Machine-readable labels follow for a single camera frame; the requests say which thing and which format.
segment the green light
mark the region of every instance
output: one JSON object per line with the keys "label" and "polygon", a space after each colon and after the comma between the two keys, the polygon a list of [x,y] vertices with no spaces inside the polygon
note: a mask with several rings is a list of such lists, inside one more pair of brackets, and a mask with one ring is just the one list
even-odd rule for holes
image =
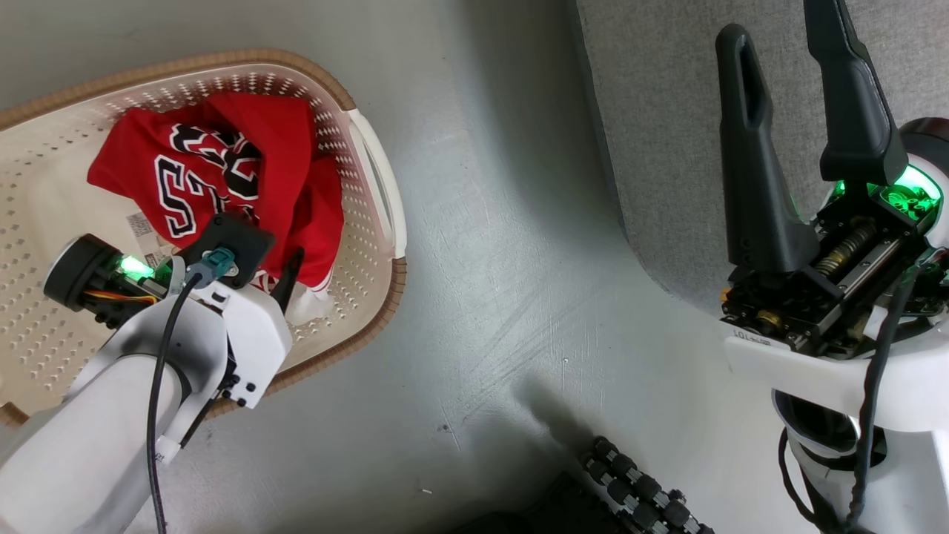
{"label": "green light", "polygon": [[145,265],[137,258],[132,256],[126,256],[121,259],[119,268],[122,269],[128,276],[138,279],[138,278],[148,278],[155,274],[155,269],[152,269],[148,265]]}
{"label": "green light", "polygon": [[908,187],[910,189],[922,189],[932,200],[939,200],[942,198],[942,193],[936,186],[936,183],[930,180],[928,176],[923,174],[920,169],[912,165],[906,167],[906,170],[903,171],[900,179],[896,180],[896,184],[902,185],[903,187]]}
{"label": "green light", "polygon": [[[866,185],[866,192],[868,195],[873,194],[873,191],[877,188],[875,183],[868,183]],[[838,181],[833,187],[833,191],[830,193],[830,200],[837,200],[841,198],[844,193],[847,191],[847,184],[843,180]]]}

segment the basket handle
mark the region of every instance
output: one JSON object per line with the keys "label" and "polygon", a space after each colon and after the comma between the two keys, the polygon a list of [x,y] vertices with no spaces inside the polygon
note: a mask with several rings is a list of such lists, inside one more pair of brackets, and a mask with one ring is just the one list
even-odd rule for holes
{"label": "basket handle", "polygon": [[394,257],[405,257],[405,241],[408,231],[405,226],[405,209],[396,184],[396,173],[385,157],[382,143],[369,121],[359,109],[347,111],[352,123],[349,133],[356,144],[356,153],[368,180],[366,185],[372,195],[376,212],[382,226],[386,244],[393,248]]}

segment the orange wire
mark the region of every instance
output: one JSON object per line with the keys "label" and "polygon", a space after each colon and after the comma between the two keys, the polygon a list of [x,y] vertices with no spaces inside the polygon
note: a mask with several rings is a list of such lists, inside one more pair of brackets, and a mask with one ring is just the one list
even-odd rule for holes
{"label": "orange wire", "polygon": [[158,302],[158,299],[151,295],[126,296],[120,295],[118,293],[110,293],[107,291],[87,291],[85,294],[94,296],[96,298],[103,298],[105,300],[131,300],[135,302],[148,302],[149,304],[155,304]]}

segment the black cable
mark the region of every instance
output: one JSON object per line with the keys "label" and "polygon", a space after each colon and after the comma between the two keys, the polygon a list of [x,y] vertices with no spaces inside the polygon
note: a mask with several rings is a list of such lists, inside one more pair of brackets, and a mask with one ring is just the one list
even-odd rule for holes
{"label": "black cable", "polygon": [[851,531],[860,520],[866,505],[866,478],[870,471],[870,453],[873,451],[873,420],[877,413],[877,395],[880,382],[889,359],[890,346],[897,329],[900,327],[902,311],[909,296],[913,293],[916,277],[920,274],[920,265],[913,265],[903,272],[900,285],[890,298],[889,311],[877,334],[877,350],[870,356],[864,379],[864,403],[860,407],[860,438],[857,440],[857,467],[853,470],[854,484],[851,492],[850,511],[845,521],[845,531]]}
{"label": "black cable", "polygon": [[788,496],[791,497],[791,500],[794,501],[794,505],[797,506],[798,513],[800,513],[804,519],[808,520],[808,523],[817,525],[817,518],[814,516],[814,513],[808,509],[808,506],[801,500],[801,496],[798,495],[797,490],[794,489],[794,483],[791,481],[791,475],[788,473],[788,461],[784,457],[787,448],[788,429],[785,428],[781,430],[781,438],[777,440],[777,464],[781,467],[781,479],[784,481],[784,488],[788,491]]}
{"label": "black cable", "polygon": [[889,308],[886,318],[880,326],[880,332],[877,335],[877,350],[870,357],[870,363],[866,367],[866,376],[864,378],[864,403],[860,407],[860,438],[857,440],[857,465],[853,470],[854,484],[851,492],[849,512],[847,518],[841,524],[836,517],[822,521],[814,512],[811,512],[804,504],[794,484],[791,482],[791,475],[788,473],[788,464],[785,460],[785,450],[788,446],[788,429],[781,431],[781,437],[778,440],[777,463],[781,468],[781,478],[784,482],[784,488],[788,491],[788,496],[797,506],[797,511],[809,523],[817,526],[825,534],[832,533],[850,533],[860,530],[857,522],[864,513],[866,505],[866,483],[870,471],[870,456],[873,450],[873,429],[874,419],[877,411],[877,395],[880,392],[880,382],[883,379],[886,368],[886,360],[889,358],[890,346],[892,346],[897,331],[900,328],[900,319],[902,312],[906,307],[906,302],[913,293],[913,286],[916,284],[916,277],[920,273],[920,265],[913,265],[902,273],[900,284],[893,292],[890,298]]}
{"label": "black cable", "polygon": [[152,504],[155,507],[155,521],[158,523],[158,534],[165,534],[168,524],[165,523],[165,510],[161,504],[161,490],[158,488],[158,466],[155,460],[155,423],[158,418],[158,395],[161,393],[161,376],[165,370],[165,360],[168,358],[168,347],[172,342],[172,333],[175,331],[178,315],[181,314],[181,307],[188,300],[188,294],[201,281],[201,275],[195,274],[172,304],[171,312],[168,313],[168,322],[165,323],[165,330],[161,334],[161,342],[158,344],[158,356],[155,359],[155,374],[152,376],[152,391],[148,398],[148,421],[145,429],[145,453],[147,454],[148,465],[148,485],[152,489]]}

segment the red jersey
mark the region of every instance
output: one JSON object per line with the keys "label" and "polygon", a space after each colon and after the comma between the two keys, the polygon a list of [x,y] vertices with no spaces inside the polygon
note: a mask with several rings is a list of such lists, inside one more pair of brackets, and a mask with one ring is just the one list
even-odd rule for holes
{"label": "red jersey", "polygon": [[276,237],[263,268],[279,277],[298,247],[298,280],[326,286],[343,233],[343,189],[317,148],[306,101],[218,93],[201,105],[131,109],[109,133],[88,182],[134,200],[156,231],[186,247],[222,212]]}

